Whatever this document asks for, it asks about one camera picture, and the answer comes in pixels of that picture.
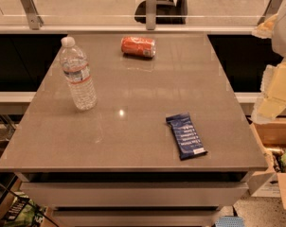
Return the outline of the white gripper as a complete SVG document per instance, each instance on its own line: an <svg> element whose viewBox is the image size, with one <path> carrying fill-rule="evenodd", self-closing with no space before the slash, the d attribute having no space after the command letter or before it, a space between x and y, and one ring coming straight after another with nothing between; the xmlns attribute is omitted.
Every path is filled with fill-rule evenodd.
<svg viewBox="0 0 286 227"><path fill-rule="evenodd" d="M263 23L252 35L261 39L271 39L273 51L286 58L286 5ZM286 109L286 60L277 66L268 64L263 72L260 95L251 113L257 124L268 124Z"/></svg>

